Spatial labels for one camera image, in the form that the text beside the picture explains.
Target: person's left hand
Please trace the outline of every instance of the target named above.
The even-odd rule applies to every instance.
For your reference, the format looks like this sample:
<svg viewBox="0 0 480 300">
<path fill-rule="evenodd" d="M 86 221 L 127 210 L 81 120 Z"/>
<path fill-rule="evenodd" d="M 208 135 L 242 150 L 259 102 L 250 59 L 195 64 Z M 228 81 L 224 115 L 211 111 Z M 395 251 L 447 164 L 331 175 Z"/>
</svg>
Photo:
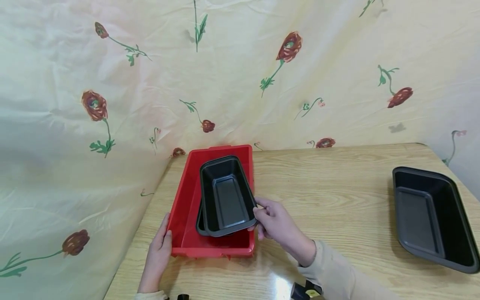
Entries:
<svg viewBox="0 0 480 300">
<path fill-rule="evenodd" d="M 155 237 L 148 248 L 147 259 L 145 262 L 144 273 L 140 279 L 138 293 L 158 292 L 158 285 L 165 271 L 170 255 L 172 254 L 172 232 L 167 232 L 168 217 L 167 213 L 163 218 L 162 225 L 158 229 Z"/>
</svg>

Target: black object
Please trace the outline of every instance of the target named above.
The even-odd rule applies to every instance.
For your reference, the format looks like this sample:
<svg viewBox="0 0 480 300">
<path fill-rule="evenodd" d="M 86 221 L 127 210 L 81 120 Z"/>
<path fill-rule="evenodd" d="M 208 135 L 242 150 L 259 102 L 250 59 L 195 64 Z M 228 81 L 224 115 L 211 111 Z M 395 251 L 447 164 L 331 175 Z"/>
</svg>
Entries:
<svg viewBox="0 0 480 300">
<path fill-rule="evenodd" d="M 257 206 L 240 160 L 226 156 L 200 168 L 205 231 L 221 237 L 256 223 Z"/>
<path fill-rule="evenodd" d="M 316 300 L 323 299 L 320 295 L 323 295 L 324 291 L 318 285 L 313 284 L 310 281 L 305 282 L 305 286 L 301 286 L 298 283 L 293 283 L 292 292 L 290 298 L 293 300 Z"/>
<path fill-rule="evenodd" d="M 455 182 L 439 173 L 397 167 L 393 184 L 400 244 L 413 255 L 478 273 L 479 252 Z"/>
<path fill-rule="evenodd" d="M 203 201 L 200 201 L 200 208 L 198 209 L 197 215 L 197 232 L 201 236 L 208 237 L 208 233 L 205 231 L 205 221 L 204 221 L 204 208 Z"/>
</svg>

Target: wood grain surface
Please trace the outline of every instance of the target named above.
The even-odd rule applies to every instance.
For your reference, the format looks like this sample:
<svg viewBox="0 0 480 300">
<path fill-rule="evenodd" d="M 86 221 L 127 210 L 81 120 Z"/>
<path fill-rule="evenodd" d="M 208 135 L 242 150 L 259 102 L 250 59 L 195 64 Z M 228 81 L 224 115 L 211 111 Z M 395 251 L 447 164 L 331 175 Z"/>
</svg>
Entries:
<svg viewBox="0 0 480 300">
<path fill-rule="evenodd" d="M 396 235 L 392 169 L 443 173 L 457 182 L 476 241 L 480 204 L 433 151 L 421 144 L 254 152 L 255 194 L 279 200 L 311 238 L 322 239 L 359 270 L 404 299 L 480 299 L 480 275 L 467 275 L 408 253 Z M 186 157 L 172 160 L 108 290 L 134 297 L 148 250 L 172 206 Z M 172 300 L 288 300 L 304 283 L 273 241 L 256 243 L 251 259 L 172 258 L 160 287 Z"/>
</svg>

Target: cream fabric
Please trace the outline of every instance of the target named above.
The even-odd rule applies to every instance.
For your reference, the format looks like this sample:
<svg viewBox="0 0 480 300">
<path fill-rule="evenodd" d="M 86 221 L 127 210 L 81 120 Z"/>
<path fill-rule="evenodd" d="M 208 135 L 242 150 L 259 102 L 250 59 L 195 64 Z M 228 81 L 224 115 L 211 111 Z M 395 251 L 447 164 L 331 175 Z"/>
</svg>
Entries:
<svg viewBox="0 0 480 300">
<path fill-rule="evenodd" d="M 4 0 L 2 297 L 101 299 L 177 147 L 427 143 L 480 195 L 480 2 L 367 3 Z"/>
</svg>

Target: hand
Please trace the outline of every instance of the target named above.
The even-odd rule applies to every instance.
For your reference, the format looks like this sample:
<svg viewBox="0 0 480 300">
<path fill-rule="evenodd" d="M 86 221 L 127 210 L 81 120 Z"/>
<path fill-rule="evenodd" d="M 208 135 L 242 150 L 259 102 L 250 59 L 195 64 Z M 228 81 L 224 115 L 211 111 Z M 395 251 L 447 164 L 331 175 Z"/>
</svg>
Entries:
<svg viewBox="0 0 480 300">
<path fill-rule="evenodd" d="M 167 233 L 167 224 L 170 213 L 163 218 L 162 225 L 148 247 L 144 273 L 140 279 L 138 293 L 155 293 L 165 271 L 170 255 L 172 254 L 172 232 Z"/>
<path fill-rule="evenodd" d="M 264 208 L 253 208 L 258 221 L 258 239 L 273 239 L 290 253 L 300 265 L 307 267 L 315 259 L 315 243 L 307 238 L 297 227 L 290 214 L 279 202 L 264 198 L 255 198 Z"/>
</svg>

